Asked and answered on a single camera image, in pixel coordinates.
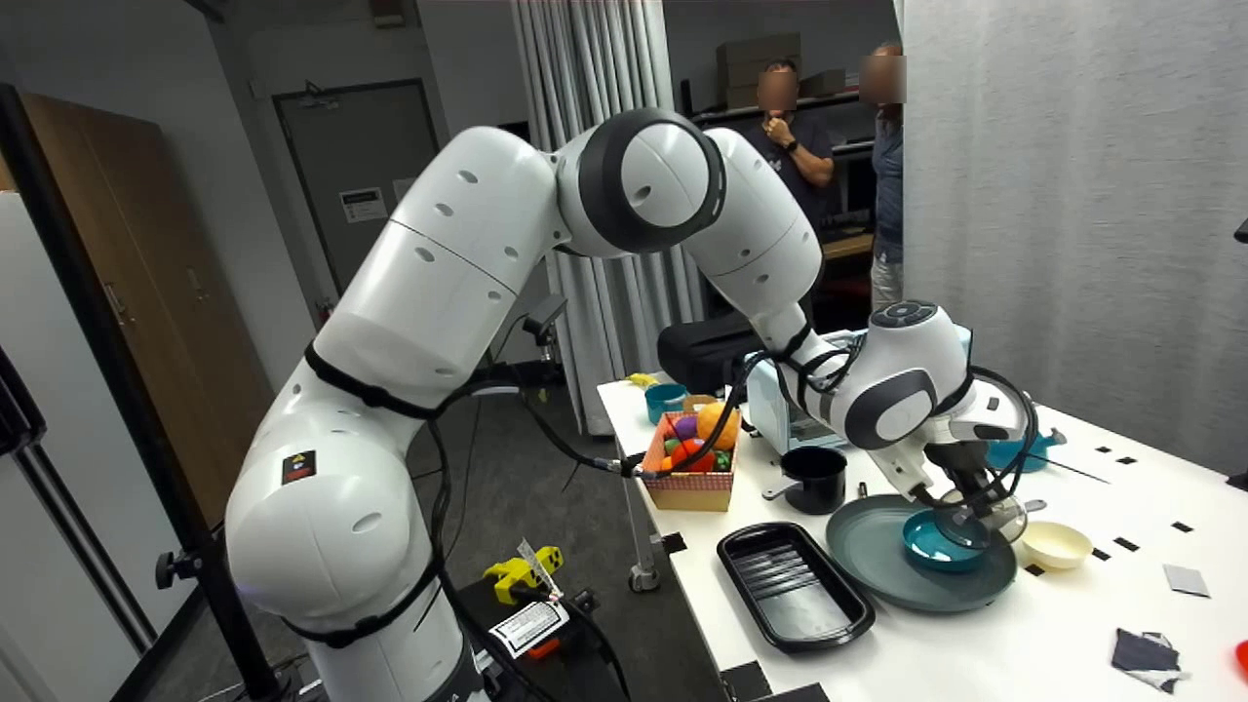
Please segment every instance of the man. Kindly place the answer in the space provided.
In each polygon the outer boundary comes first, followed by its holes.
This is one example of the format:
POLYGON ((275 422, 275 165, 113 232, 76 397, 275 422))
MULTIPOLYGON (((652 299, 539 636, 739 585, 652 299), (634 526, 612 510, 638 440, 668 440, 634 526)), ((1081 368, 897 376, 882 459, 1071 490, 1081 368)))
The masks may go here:
POLYGON ((781 172, 781 178, 810 217, 815 190, 832 184, 834 159, 832 159, 825 129, 799 123, 791 115, 791 100, 795 100, 791 64, 763 68, 758 100, 763 104, 763 116, 746 134, 746 139, 781 172))
POLYGON ((884 308, 906 295, 899 279, 899 45, 882 45, 864 64, 864 95, 873 97, 873 262, 868 262, 868 308, 884 308))

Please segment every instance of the curtain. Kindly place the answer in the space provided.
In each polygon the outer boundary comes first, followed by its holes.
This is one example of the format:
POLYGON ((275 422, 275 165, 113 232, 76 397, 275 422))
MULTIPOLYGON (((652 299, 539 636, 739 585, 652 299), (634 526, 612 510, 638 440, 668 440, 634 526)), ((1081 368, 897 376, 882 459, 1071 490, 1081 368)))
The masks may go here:
POLYGON ((1248 467, 1248 3, 906 7, 906 284, 1036 401, 1248 467))
MULTIPOLYGON (((554 152, 624 110, 676 104, 661 0, 511 0, 511 20, 539 149, 554 152)), ((551 254, 547 279, 567 295, 557 353, 577 429, 607 438, 598 385, 660 368, 660 333, 707 311, 702 279, 684 251, 612 262, 551 254)))

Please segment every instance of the white table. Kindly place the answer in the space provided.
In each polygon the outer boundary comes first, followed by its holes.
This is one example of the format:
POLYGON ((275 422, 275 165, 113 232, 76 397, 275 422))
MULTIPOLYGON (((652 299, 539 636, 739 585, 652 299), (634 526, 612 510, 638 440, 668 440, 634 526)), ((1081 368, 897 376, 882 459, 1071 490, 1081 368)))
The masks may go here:
MULTIPOLYGON (((652 440, 642 394, 629 384, 602 385, 624 453, 652 440)), ((1224 485, 1222 472, 1145 449, 1120 432, 1097 429, 1055 411, 1041 411, 1041 425, 1059 429, 1066 445, 1049 458, 1088 467, 1106 485, 1071 472, 1028 472, 1016 489, 1049 507, 1032 519, 1071 524, 1106 553, 1088 558, 1077 575, 1027 575, 985 607, 966 618, 916 618, 876 606, 873 628, 841 653, 785 656, 771 649, 715 545, 750 524, 799 524, 824 545, 824 519, 791 510, 763 490, 788 485, 763 440, 739 438, 732 458, 728 510, 655 510, 660 535, 684 535, 685 550, 671 553, 676 576, 693 607, 702 641, 717 671, 759 663, 771 692, 820 682, 834 702, 1084 702, 1084 700, 1145 700, 1168 695, 1111 669, 1116 628, 1161 633, 1176 649, 1180 671, 1174 700, 1248 700, 1231 649, 1248 641, 1248 490, 1224 485), (1201 568, 1209 602, 1168 593, 1161 566, 1201 568)), ((890 490, 876 467, 849 453, 849 500, 856 480, 890 490)))

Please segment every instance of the black cup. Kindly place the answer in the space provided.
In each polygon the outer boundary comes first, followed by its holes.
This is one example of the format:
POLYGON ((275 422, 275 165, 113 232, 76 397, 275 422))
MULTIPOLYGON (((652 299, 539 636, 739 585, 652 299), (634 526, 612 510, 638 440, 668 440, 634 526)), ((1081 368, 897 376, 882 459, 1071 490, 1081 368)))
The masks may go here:
POLYGON ((804 516, 832 516, 846 503, 846 458, 834 449, 804 445, 781 458, 785 477, 795 485, 785 500, 804 516))

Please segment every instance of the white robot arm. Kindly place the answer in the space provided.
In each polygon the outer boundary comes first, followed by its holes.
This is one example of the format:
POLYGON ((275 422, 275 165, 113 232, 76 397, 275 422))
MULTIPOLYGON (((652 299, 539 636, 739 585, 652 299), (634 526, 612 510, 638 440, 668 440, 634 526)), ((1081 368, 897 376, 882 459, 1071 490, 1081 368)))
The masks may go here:
POLYGON ((416 429, 470 377, 547 251, 685 245, 750 315, 795 401, 908 496, 936 411, 966 394, 966 336, 899 306, 864 336, 815 336, 799 295, 820 242, 736 134, 634 110, 561 152, 461 134, 411 188, 347 295, 269 406, 227 507, 239 593, 284 618, 334 702, 477 685, 405 472, 416 429))

